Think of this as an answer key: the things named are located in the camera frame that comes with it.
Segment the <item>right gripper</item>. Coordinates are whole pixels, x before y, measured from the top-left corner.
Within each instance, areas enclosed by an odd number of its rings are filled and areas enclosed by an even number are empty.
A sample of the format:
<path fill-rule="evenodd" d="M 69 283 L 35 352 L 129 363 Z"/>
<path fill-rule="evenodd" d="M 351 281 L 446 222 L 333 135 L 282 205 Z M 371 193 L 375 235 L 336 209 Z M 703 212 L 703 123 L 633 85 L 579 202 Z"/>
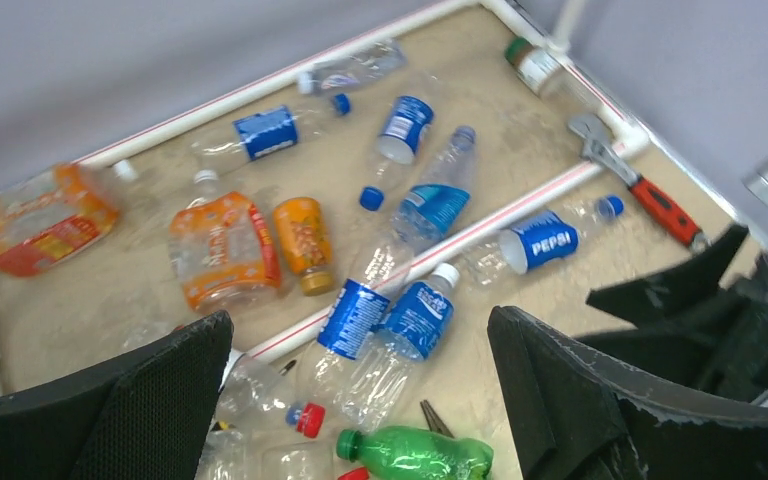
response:
<path fill-rule="evenodd" d="M 719 291 L 720 280 L 749 235 L 733 223 L 702 252 L 669 268 L 590 291 L 586 304 L 634 325 L 682 313 Z M 738 304 L 720 338 L 701 332 L 630 329 L 576 339 L 670 382 L 760 405 L 768 393 L 768 253 L 750 276 L 726 290 Z"/>

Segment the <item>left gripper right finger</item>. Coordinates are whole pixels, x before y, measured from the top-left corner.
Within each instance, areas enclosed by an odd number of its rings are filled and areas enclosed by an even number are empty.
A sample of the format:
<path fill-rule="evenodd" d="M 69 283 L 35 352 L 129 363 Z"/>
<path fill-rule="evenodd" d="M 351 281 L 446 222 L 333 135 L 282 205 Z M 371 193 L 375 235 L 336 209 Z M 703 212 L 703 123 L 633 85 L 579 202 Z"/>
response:
<path fill-rule="evenodd" d="M 768 479 L 768 408 L 694 390 L 514 306 L 487 336 L 527 479 Z"/>

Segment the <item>long blue label bottle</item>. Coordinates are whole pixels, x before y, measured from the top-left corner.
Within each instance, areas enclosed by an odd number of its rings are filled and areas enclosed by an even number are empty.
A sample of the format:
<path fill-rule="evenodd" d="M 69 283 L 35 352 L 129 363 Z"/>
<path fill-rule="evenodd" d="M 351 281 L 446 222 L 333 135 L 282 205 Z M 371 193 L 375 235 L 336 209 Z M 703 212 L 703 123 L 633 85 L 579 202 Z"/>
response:
<path fill-rule="evenodd" d="M 415 252 L 392 228 L 362 243 L 316 338 L 296 367 L 296 387 L 309 402 L 328 406 L 345 386 L 372 327 L 402 289 Z"/>

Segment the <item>green plastic bottle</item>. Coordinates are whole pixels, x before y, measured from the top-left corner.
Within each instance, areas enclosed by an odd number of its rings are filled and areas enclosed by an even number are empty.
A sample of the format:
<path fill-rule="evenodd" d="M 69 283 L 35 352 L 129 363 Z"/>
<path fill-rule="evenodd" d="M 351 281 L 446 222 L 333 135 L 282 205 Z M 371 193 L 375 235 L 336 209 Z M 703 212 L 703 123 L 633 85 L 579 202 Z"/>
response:
<path fill-rule="evenodd" d="M 486 479 L 495 456 L 492 447 L 476 439 L 398 425 L 372 432 L 344 429 L 335 454 L 377 479 Z"/>

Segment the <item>Pocari Sweat bottle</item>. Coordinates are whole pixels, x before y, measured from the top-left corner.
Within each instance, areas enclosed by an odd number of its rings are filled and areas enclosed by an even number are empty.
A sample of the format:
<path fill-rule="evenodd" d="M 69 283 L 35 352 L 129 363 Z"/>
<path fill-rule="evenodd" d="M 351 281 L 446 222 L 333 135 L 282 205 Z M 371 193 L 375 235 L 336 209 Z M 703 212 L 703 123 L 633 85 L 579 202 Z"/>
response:
<path fill-rule="evenodd" d="M 459 279 L 455 266 L 438 265 L 428 277 L 406 286 L 375 326 L 337 397 L 350 424 L 373 431 L 394 412 L 454 317 L 452 295 Z"/>

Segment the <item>large crushed orange label bottle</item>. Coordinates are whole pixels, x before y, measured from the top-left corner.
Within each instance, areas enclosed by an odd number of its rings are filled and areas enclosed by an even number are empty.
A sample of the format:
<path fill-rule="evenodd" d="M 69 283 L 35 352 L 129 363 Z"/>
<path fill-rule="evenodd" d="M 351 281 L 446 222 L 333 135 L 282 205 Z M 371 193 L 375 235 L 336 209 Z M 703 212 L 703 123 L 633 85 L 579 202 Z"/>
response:
<path fill-rule="evenodd" d="M 63 163 L 0 192 L 0 271 L 40 274 L 111 233 L 138 178 L 127 160 Z"/>

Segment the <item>red label bottle red cap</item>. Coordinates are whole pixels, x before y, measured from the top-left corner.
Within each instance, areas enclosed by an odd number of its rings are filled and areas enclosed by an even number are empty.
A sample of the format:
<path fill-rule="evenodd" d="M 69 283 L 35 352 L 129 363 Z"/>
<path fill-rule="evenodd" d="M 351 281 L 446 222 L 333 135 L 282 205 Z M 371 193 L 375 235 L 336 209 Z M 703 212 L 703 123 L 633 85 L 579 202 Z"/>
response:
<path fill-rule="evenodd" d="M 286 372 L 233 350 L 222 377 L 214 420 L 244 433 L 294 431 L 319 436 L 326 409 L 298 394 Z"/>

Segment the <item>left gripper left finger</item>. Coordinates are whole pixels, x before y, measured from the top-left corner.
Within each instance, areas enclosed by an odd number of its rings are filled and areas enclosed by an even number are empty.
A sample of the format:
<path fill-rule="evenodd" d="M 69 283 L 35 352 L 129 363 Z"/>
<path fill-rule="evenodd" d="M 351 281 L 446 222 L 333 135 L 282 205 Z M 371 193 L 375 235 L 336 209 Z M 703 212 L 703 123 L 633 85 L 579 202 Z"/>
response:
<path fill-rule="evenodd" d="M 0 397 L 0 479 L 192 479 L 233 323 L 225 311 Z"/>

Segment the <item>tall blue label water bottle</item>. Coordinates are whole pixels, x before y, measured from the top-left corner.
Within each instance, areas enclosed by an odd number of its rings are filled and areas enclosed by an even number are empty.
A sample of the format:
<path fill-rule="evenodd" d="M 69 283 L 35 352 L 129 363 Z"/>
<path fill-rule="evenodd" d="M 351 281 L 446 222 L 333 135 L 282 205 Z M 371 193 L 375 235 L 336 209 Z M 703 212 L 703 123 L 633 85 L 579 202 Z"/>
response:
<path fill-rule="evenodd" d="M 391 226 L 415 253 L 439 243 L 472 198 L 476 140 L 474 128 L 457 127 L 393 214 Z"/>

